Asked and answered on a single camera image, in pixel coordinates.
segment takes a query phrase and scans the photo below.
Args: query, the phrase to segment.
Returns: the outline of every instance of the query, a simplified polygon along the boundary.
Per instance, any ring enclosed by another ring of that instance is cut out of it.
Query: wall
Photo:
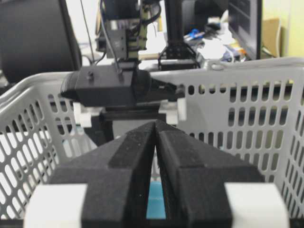
[[[304,57],[304,0],[264,0],[263,19],[280,18],[281,56]]]
[[[83,0],[85,17],[93,43],[95,39],[95,21],[98,9],[98,2],[99,0]],[[66,0],[66,3],[77,41],[79,43],[88,43],[89,40],[87,37],[84,17],[82,15],[80,0]]]
[[[304,0],[291,0],[289,56],[304,57]]]
[[[290,0],[263,0],[263,19],[281,20],[281,56],[288,56]]]

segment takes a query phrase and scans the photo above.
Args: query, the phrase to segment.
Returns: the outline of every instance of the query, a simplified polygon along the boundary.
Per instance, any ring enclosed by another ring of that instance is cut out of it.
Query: black cable
[[[109,46],[109,49],[110,49],[110,51],[111,51],[111,53],[112,53],[112,55],[113,55],[113,57],[114,57],[114,62],[115,62],[115,66],[116,66],[117,73],[118,73],[118,74],[121,74],[122,71],[121,71],[121,69],[120,69],[120,67],[119,67],[119,65],[118,65],[118,61],[117,61],[116,54],[115,54],[115,52],[114,52],[112,43],[111,43],[111,41],[110,41],[108,32],[107,32],[107,30],[106,30],[106,28],[105,28],[104,16],[103,16],[103,6],[102,6],[103,4],[102,4],[102,3],[103,3],[103,0],[100,1],[101,27],[102,27],[103,32],[104,32],[105,40],[106,40],[106,42],[107,42],[107,44],[108,44],[108,46]]]
[[[94,53],[93,53],[93,47],[92,47],[92,42],[91,42],[91,37],[90,37],[90,32],[89,32],[89,28],[87,27],[86,14],[85,14],[84,5],[83,5],[83,3],[82,3],[82,0],[80,0],[80,3],[81,3],[82,14],[83,14],[83,16],[84,16],[85,28],[86,28],[87,36],[88,36],[89,42],[90,42],[90,48],[91,48],[92,59],[93,59],[93,62],[95,62]]]
[[[161,13],[162,13],[162,11],[161,11],[162,8],[161,8],[161,5],[160,5],[159,2],[157,2],[157,6],[158,6],[158,8],[159,8],[157,14],[155,14],[155,15],[154,15],[153,17],[151,17],[150,19],[143,20],[143,21],[142,21],[142,24],[143,24],[143,25],[147,26],[147,25],[151,24],[152,22],[156,21],[157,18],[159,18],[159,16],[160,16]]]
[[[105,58],[105,55],[106,55],[106,51],[104,52],[103,56],[100,59],[96,60],[95,65],[97,65],[100,61],[102,61]]]

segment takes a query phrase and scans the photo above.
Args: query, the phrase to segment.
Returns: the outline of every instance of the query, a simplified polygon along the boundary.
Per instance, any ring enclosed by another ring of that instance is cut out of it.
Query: screw
[[[87,77],[86,77],[89,81],[93,81],[94,80],[94,73],[92,71],[89,71],[87,73]]]

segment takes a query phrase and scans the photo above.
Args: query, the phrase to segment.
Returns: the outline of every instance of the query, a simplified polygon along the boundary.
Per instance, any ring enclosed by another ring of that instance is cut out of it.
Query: blue item on desk
[[[157,181],[150,183],[147,219],[166,219],[162,183]]]
[[[204,32],[200,32],[197,29],[193,29],[191,33],[185,36],[185,39],[187,41],[193,40],[193,39],[202,39],[204,37]]]

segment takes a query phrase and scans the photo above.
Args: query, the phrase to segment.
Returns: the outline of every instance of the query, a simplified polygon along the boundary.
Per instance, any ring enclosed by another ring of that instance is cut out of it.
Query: monitor screen
[[[230,0],[228,10],[234,38],[250,59],[260,59],[262,0]]]

